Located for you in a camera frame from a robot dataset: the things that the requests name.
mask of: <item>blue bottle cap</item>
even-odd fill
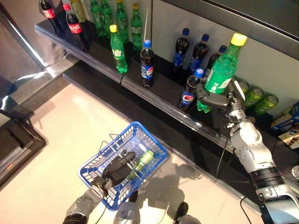
[[[151,41],[150,40],[144,40],[143,46],[145,48],[151,48]]]
[[[204,76],[204,71],[202,69],[196,69],[194,72],[194,76],[196,78],[201,78]]]
[[[184,36],[188,36],[189,35],[189,29],[188,28],[184,28],[183,29],[183,35]]]
[[[219,52],[224,53],[226,51],[226,49],[227,49],[227,46],[221,45],[221,47],[219,48]]]
[[[203,34],[201,40],[204,42],[207,42],[209,40],[210,35],[209,34]]]

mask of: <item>soda can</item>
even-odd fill
[[[245,80],[240,80],[238,81],[239,86],[241,87],[241,90],[243,91],[244,94],[246,94],[249,90],[249,84]]]
[[[246,94],[245,107],[249,108],[253,106],[262,98],[263,98],[263,90],[259,87],[253,88]]]
[[[255,106],[255,112],[257,114],[264,114],[268,110],[271,110],[278,104],[278,98],[274,95],[267,95]]]

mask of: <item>cardboard box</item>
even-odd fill
[[[291,128],[288,132],[279,136],[291,149],[299,147],[299,126]]]
[[[299,124],[299,102],[281,112],[272,122],[271,128],[286,131],[297,123]]]

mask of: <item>red label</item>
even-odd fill
[[[80,26],[80,23],[69,24],[69,28],[73,34],[79,34],[82,32],[82,27]]]
[[[43,10],[43,13],[45,14],[45,16],[47,17],[47,19],[53,19],[56,17],[53,9],[49,9],[49,10]]]

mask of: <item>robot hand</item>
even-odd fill
[[[127,163],[134,157],[135,152],[128,152],[123,157],[116,156],[102,176],[95,177],[90,188],[67,210],[63,224],[87,224],[89,214],[108,195],[108,190],[120,184],[132,171]]]

